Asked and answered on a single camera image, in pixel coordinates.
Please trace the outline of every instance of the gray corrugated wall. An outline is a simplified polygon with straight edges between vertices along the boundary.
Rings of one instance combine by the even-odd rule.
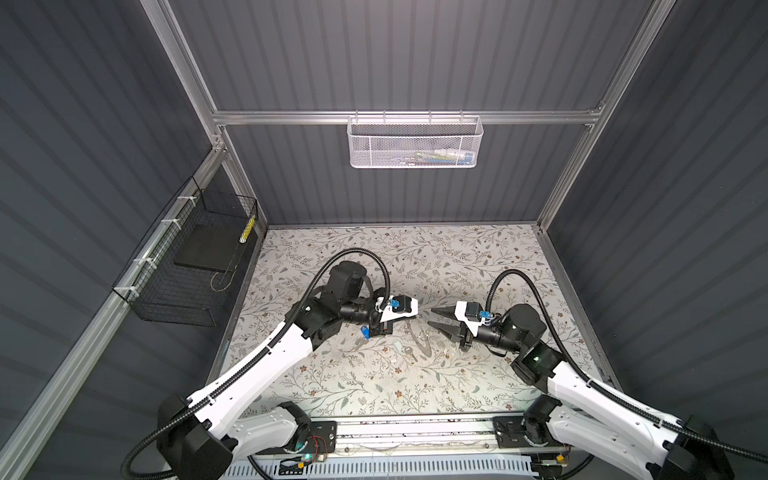
[[[648,2],[173,0],[220,110],[597,106]]]
[[[549,232],[621,385],[763,452],[766,80],[768,3],[678,2]]]
[[[2,445],[210,144],[136,2],[0,2],[0,71]],[[162,372],[169,390],[200,384],[207,372],[176,382],[165,364],[201,366],[210,335],[129,317],[51,441],[68,435],[81,453],[98,443],[92,458],[130,448],[108,437],[152,427],[143,415],[157,403],[139,402],[156,399],[150,377]],[[120,432],[128,421],[142,430]],[[35,471],[76,458],[43,455]]]
[[[349,165],[342,126],[232,126],[270,224],[536,220],[581,125],[485,128],[475,168]]]
[[[594,108],[648,3],[171,2],[220,110],[337,111]],[[581,131],[486,126],[474,169],[360,171],[341,127],[229,129],[274,225],[535,220]]]

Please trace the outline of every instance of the black pad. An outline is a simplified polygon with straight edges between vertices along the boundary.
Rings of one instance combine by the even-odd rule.
[[[239,231],[195,225],[174,263],[212,272],[227,272],[235,267],[230,262],[240,242],[240,234]]]

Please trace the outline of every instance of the yellow object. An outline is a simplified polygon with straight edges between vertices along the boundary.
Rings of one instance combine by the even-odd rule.
[[[253,225],[256,224],[256,216],[253,215],[250,220],[248,220],[248,224],[245,226],[245,230],[243,230],[243,234],[240,235],[240,243],[246,243],[248,240],[248,235],[250,234],[250,231],[253,230]]]

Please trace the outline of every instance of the wire mesh basket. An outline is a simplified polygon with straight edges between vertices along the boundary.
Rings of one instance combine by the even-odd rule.
[[[482,140],[479,117],[455,121],[383,116],[378,123],[350,117],[349,163],[354,168],[472,168]]]
[[[176,218],[162,220],[164,231],[148,254],[136,258],[137,248],[129,265],[141,265],[132,283],[115,284],[113,290],[143,320],[198,326],[228,321],[256,246],[258,235],[251,232],[256,215],[252,197],[198,190]],[[213,235],[223,247],[223,259],[218,259],[221,266],[190,265],[194,259],[182,260],[189,256],[187,243],[201,232]],[[198,246],[197,252],[204,255],[205,245]],[[222,257],[221,251],[212,253]]]

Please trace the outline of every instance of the black wire basket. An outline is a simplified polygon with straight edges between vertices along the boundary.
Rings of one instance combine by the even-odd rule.
[[[141,264],[131,285],[116,283],[113,290],[143,320],[197,326],[226,322],[256,247],[258,235],[252,231],[256,220],[256,199],[198,190],[175,219],[161,220],[163,233],[147,255],[137,258],[141,245],[136,249],[124,268],[125,272],[132,263]],[[201,235],[215,239],[217,248],[197,245],[190,253]],[[218,255],[218,266],[189,260],[190,255],[207,253]]]

